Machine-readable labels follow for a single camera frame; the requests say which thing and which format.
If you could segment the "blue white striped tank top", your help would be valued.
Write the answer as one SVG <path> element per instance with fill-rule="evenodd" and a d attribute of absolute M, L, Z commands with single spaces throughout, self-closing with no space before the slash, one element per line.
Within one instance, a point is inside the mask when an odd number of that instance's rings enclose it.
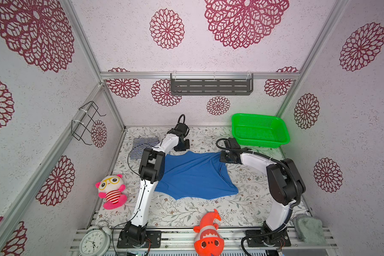
<path fill-rule="evenodd" d="M 131 160 L 141 159 L 145 148 L 153 148 L 159 143 L 160 140 L 158 137 L 134 138 L 129 158 Z"/>

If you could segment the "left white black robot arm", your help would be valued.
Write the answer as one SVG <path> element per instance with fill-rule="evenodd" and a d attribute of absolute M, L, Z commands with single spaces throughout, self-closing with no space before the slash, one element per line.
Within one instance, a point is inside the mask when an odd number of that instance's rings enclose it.
<path fill-rule="evenodd" d="M 121 241 L 134 247 L 141 247 L 147 240 L 147 224 L 149 207 L 153 193 L 159 181 L 164 176 L 165 158 L 171 151 L 186 151 L 190 149 L 189 127 L 185 123 L 177 123 L 170 129 L 163 140 L 153 147 L 143 151 L 138 175 L 140 189 L 133 214 L 128 221 L 121 223 Z"/>

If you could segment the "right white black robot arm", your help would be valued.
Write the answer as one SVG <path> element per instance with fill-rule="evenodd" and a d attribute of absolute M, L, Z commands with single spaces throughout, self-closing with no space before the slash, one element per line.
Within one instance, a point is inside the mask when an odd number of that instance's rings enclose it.
<path fill-rule="evenodd" d="M 267 176 L 272 208 L 259 237 L 271 240 L 286 230 L 293 208 L 301 203 L 306 191 L 303 179 L 292 159 L 277 160 L 250 148 L 242 148 L 235 138 L 221 138 L 215 142 L 221 149 L 220 161 L 252 167 Z"/>

